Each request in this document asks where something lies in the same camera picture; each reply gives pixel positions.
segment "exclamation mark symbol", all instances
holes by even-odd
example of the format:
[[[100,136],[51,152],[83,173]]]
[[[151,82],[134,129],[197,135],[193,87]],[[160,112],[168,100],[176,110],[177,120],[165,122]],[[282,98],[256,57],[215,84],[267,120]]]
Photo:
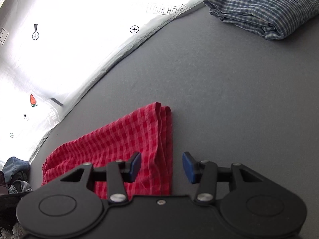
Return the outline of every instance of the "exclamation mark symbol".
[[[34,25],[34,33],[32,34],[32,39],[37,40],[39,38],[39,33],[37,32],[38,25]]]

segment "blue plaid shirt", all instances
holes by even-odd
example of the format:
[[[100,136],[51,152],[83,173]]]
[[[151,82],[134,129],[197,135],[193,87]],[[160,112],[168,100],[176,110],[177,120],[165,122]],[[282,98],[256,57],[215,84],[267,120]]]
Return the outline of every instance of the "blue plaid shirt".
[[[319,0],[204,0],[210,14],[265,39],[283,39],[319,13]]]

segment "arrow sign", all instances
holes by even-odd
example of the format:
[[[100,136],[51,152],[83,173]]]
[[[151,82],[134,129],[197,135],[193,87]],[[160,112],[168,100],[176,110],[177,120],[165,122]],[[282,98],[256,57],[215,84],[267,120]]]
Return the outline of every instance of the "arrow sign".
[[[7,36],[9,35],[9,32],[7,32],[4,28],[1,28],[0,32],[0,42],[1,46],[3,46],[5,40],[7,39]]]
[[[183,4],[181,6],[172,6],[172,5],[160,4],[160,3],[148,3],[146,12],[167,15],[167,14],[180,14],[185,9],[189,9],[189,8]]]

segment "folded shirt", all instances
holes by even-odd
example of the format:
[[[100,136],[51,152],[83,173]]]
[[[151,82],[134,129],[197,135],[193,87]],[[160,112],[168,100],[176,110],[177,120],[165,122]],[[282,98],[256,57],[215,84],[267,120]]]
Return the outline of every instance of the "folded shirt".
[[[58,147],[42,166],[42,185],[85,162],[103,167],[141,152],[142,165],[135,182],[124,184],[129,199],[135,194],[169,195],[172,150],[171,110],[153,103]],[[95,193],[106,199],[106,183],[96,182]]]
[[[204,0],[222,22],[262,36],[284,39],[319,13],[319,0]]]

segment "white fabric wall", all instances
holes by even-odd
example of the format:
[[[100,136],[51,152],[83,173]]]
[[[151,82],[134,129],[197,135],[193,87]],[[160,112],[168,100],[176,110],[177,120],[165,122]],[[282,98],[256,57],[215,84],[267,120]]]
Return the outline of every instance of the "white fabric wall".
[[[31,162],[50,130],[118,59],[200,2],[3,0],[0,161],[15,156]],[[155,4],[166,14],[158,14]],[[133,25],[139,26],[137,33],[130,32]],[[31,94],[37,106],[31,105]]]

